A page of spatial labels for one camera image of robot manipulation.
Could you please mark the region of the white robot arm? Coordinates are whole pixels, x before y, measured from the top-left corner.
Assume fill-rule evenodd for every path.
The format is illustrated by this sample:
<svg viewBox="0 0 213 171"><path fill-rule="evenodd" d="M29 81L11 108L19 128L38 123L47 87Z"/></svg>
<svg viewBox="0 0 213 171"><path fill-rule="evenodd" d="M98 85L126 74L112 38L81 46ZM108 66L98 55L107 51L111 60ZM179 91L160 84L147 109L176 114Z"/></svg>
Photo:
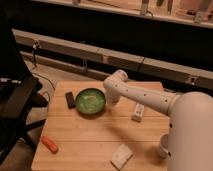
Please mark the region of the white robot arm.
<svg viewBox="0 0 213 171"><path fill-rule="evenodd" d="M117 70L103 81L107 103L126 97L169 117L167 171L213 171L213 97L135 87L127 80Z"/></svg>

